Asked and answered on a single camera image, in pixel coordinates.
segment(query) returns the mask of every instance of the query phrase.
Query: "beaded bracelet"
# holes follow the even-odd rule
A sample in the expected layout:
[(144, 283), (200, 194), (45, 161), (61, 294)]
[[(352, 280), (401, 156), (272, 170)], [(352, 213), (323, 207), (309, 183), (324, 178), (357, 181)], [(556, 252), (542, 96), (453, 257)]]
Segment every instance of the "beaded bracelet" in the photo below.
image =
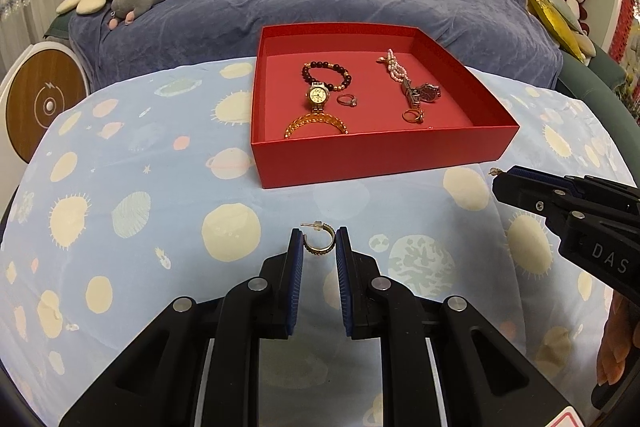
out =
[(309, 69), (312, 68), (324, 68), (325, 70), (334, 70), (340, 73), (343, 77), (343, 81), (339, 86), (334, 86), (334, 84), (325, 84), (326, 88), (329, 91), (341, 91), (351, 84), (351, 75), (349, 71), (343, 68), (340, 64), (332, 64), (330, 62), (310, 62), (302, 66), (302, 78), (305, 79), (305, 82), (308, 84), (312, 84), (313, 82), (317, 82), (317, 80), (311, 76), (309, 73)]

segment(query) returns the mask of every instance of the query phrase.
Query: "ring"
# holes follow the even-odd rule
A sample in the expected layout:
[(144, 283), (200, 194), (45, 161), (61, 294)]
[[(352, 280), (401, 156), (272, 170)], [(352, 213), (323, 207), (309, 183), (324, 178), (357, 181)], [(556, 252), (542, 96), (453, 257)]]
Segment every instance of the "ring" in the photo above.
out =
[(302, 223), (301, 227), (314, 227), (314, 230), (324, 230), (328, 232), (331, 236), (331, 243), (328, 247), (325, 248), (315, 248), (308, 244), (306, 241), (306, 233), (302, 236), (302, 242), (305, 245), (305, 248), (312, 253), (313, 255), (324, 255), (325, 253), (329, 253), (334, 249), (335, 246), (335, 230), (332, 229), (328, 224), (323, 223), (322, 221), (315, 221), (313, 223)]
[(295, 131), (296, 129), (299, 129), (300, 127), (308, 123), (327, 123), (329, 125), (333, 125), (338, 131), (340, 131), (341, 134), (349, 134), (347, 131), (347, 127), (345, 126), (345, 124), (342, 123), (342, 120), (340, 120), (339, 118), (335, 118), (331, 114), (326, 114), (321, 112), (321, 113), (309, 113), (309, 114), (306, 114), (305, 116), (300, 116), (299, 118), (296, 118), (293, 122), (289, 124), (289, 126), (285, 130), (284, 132), (285, 139), (289, 138), (293, 134), (293, 131)]
[(356, 105), (358, 105), (358, 99), (349, 93), (341, 94), (335, 100), (337, 100), (340, 105), (347, 105), (349, 107), (356, 107)]
[(424, 111), (421, 109), (407, 109), (402, 113), (402, 119), (408, 123), (422, 123), (424, 121)]

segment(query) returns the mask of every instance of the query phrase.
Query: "gold hoop earring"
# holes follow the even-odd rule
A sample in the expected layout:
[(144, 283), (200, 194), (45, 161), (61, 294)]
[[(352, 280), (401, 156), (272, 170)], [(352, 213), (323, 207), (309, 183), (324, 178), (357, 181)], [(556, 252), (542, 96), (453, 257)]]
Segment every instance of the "gold hoop earring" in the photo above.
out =
[(325, 232), (328, 232), (329, 235), (331, 236), (331, 243), (329, 244), (328, 247), (324, 247), (324, 248), (316, 248), (316, 247), (312, 247), (311, 245), (308, 244), (308, 242), (306, 241), (306, 233), (302, 236), (302, 242), (305, 245), (305, 248), (307, 249), (308, 252), (312, 253), (313, 255), (324, 255), (325, 253), (329, 253), (334, 249), (335, 246), (335, 230), (332, 229), (328, 224), (323, 223), (322, 221), (315, 221), (313, 223), (302, 223), (300, 224), (301, 227), (314, 227), (314, 230), (324, 230)]

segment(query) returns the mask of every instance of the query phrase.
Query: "wristwatch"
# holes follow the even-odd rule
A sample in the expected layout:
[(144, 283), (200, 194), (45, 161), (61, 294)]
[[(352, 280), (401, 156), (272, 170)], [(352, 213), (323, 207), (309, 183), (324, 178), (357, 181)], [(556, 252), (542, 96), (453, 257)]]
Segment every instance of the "wristwatch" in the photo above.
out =
[(329, 90), (322, 82), (313, 82), (306, 92), (309, 99), (312, 114), (324, 112), (324, 104), (329, 100)]
[(299, 129), (307, 123), (327, 123), (333, 125), (341, 134), (347, 134), (347, 127), (342, 120), (331, 114), (324, 112), (324, 104), (329, 100), (329, 89), (322, 82), (312, 82), (311, 87), (306, 92), (306, 97), (311, 106), (311, 112), (296, 118), (289, 124), (284, 132), (285, 139), (289, 138), (293, 131)]

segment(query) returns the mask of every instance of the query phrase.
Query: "planet pattern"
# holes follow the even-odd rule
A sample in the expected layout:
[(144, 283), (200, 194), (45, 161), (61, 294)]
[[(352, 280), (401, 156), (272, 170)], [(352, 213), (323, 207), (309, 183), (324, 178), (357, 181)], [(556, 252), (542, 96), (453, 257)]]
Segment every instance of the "planet pattern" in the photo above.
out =
[(398, 239), (389, 254), (389, 275), (420, 297), (450, 291), (457, 279), (456, 263), (444, 246), (427, 235)]
[[(50, 126), (0, 243), (2, 362), (44, 424), (57, 427), (173, 299), (225, 296), (315, 220), (348, 227), (353, 250), (415, 295), (467, 297), (592, 419), (612, 291), (558, 255), (540, 216), (497, 203), (489, 175), (517, 164), (632, 184), (591, 111), (473, 71), (520, 125), (498, 160), (263, 190), (248, 125), (254, 68), (240, 58), (159, 71)], [(265, 427), (382, 425), (379, 344), (345, 337), (332, 255), (305, 253), (296, 331), (265, 343), (262, 361)]]

